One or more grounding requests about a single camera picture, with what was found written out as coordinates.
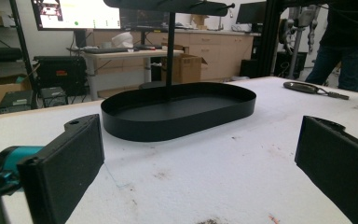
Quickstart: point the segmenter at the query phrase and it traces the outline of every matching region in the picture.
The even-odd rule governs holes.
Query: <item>desk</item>
[[[103,130],[105,165],[68,223],[345,224],[349,220],[296,166],[304,115],[358,137],[358,93],[349,101],[285,89],[287,79],[230,84],[257,94],[252,116],[170,141],[137,143]],[[63,124],[100,113],[101,101],[0,115],[0,151],[44,146]],[[31,223],[24,194],[4,197],[13,223]]]
[[[182,50],[174,50],[173,56],[183,53]],[[98,100],[98,91],[101,91],[101,87],[97,84],[97,79],[101,76],[95,75],[94,61],[110,61],[110,60],[121,60],[130,58],[144,58],[145,66],[145,82],[151,81],[151,68],[150,58],[154,57],[167,57],[167,50],[156,49],[156,50],[139,50],[135,52],[119,52],[119,53],[107,53],[107,54],[82,54],[86,61],[87,74],[89,81],[89,92],[91,100]]]

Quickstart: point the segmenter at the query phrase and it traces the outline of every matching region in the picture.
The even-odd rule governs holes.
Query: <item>wall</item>
[[[69,55],[69,51],[66,48],[69,48],[73,41],[73,32],[69,31],[37,31],[36,24],[34,21],[34,13],[32,11],[31,7],[31,1],[32,0],[17,0],[17,5],[20,12],[20,18],[22,23],[22,29],[25,35],[27,48],[29,51],[29,55],[31,60],[34,56],[54,56],[54,55]],[[235,24],[235,21],[237,19],[238,10],[240,7],[240,4],[242,3],[251,3],[251,2],[257,2],[255,0],[232,0],[232,1],[223,1],[223,0],[215,0],[215,2],[222,2],[226,4],[234,3],[236,4],[236,7],[231,9],[231,12],[233,14],[233,18],[229,17],[229,14],[222,18],[222,23],[224,25],[225,30],[230,30],[231,25]],[[0,10],[5,11],[7,13],[11,13],[9,2],[7,0],[0,0]],[[317,28],[317,37],[315,40],[315,51],[316,47],[318,47],[318,39],[320,39],[321,34],[324,31],[324,22],[325,16],[324,16],[324,9],[321,10],[320,14],[320,25]],[[176,21],[179,21],[183,24],[191,23],[190,21],[190,15],[186,14],[177,14],[176,15]],[[211,28],[215,29],[219,25],[219,17],[211,16],[210,18],[206,19],[205,24]],[[308,32],[305,31],[303,34],[303,38],[301,41],[301,48],[300,50],[307,50],[307,36]],[[9,32],[9,34],[5,33],[3,38],[9,42],[11,42],[12,47],[19,46],[20,44],[16,42],[16,34],[15,32]],[[311,60],[313,60],[316,57],[316,53],[313,53],[310,55],[307,59],[307,66],[312,66]],[[10,67],[4,68],[3,73],[10,73],[13,72]]]

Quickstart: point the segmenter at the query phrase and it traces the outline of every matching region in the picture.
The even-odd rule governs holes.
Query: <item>cabinet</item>
[[[168,41],[168,34],[153,33],[147,36],[152,44]],[[189,54],[202,57],[207,64],[201,67],[202,81],[221,81],[238,76],[241,61],[251,59],[252,35],[232,32],[178,31],[174,43],[189,48]]]
[[[94,32],[89,36],[89,46],[101,46],[105,41],[110,41],[121,31]],[[131,32],[133,43],[139,44],[141,35],[139,32]],[[207,64],[201,66],[202,81],[222,81],[240,74],[241,61],[251,59],[252,35],[239,34],[234,32],[213,32],[207,31],[177,31],[175,32],[174,44],[187,47],[189,54],[202,57]],[[146,44],[157,44],[168,42],[166,33],[148,33]],[[99,62],[94,67],[100,68],[96,75],[112,72],[125,72],[139,69],[143,66],[142,60],[117,60],[107,64]]]
[[[14,31],[17,33],[18,41],[20,43],[20,48],[21,48],[22,63],[24,63],[26,73],[31,74],[33,69],[31,66],[28,49],[26,47],[24,33],[22,32],[21,21],[20,21],[20,16],[19,16],[19,11],[17,8],[16,0],[9,0],[9,3],[10,3],[10,8],[12,11],[13,20],[15,22],[15,25],[12,27],[4,27],[3,25],[0,25],[0,30],[2,29],[2,31],[11,32],[14,29]],[[3,44],[5,47],[10,48],[10,45],[8,45],[4,41],[2,41],[1,38],[0,38],[0,43]]]

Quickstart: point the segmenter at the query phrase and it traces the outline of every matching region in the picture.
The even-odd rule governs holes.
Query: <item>black stand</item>
[[[125,91],[104,100],[101,109],[107,132],[130,141],[166,141],[253,114],[256,96],[245,88],[206,82],[172,84],[175,12],[225,16],[234,5],[200,0],[104,2],[110,7],[170,12],[166,86]]]
[[[87,46],[86,43],[86,30],[75,30],[75,41],[78,48],[84,48]]]

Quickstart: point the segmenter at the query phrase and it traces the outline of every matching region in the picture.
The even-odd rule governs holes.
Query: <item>metal tool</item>
[[[302,92],[310,93],[310,94],[326,95],[329,97],[339,98],[339,99],[343,99],[343,100],[350,99],[350,97],[347,95],[342,95],[342,94],[339,94],[339,93],[333,92],[333,91],[326,91],[322,88],[319,88],[317,86],[310,85],[307,83],[288,81],[288,82],[283,83],[283,86],[286,89],[293,90],[293,91],[302,91]]]

